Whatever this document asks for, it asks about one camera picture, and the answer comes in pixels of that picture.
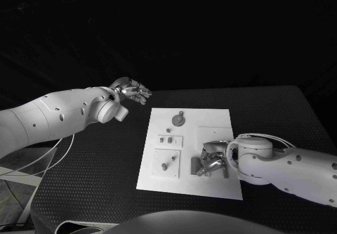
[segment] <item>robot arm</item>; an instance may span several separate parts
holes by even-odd
[[[248,183],[271,183],[284,192],[337,207],[336,156],[294,147],[274,149],[267,139],[239,135],[232,142],[205,143],[202,160],[208,159],[199,175],[219,169],[212,157],[229,164]]]
[[[107,123],[113,118],[123,121],[128,110],[120,104],[121,98],[127,97],[144,105],[150,95],[140,83],[120,78],[110,88],[55,92],[0,111],[0,158],[32,144],[71,136],[91,123]]]

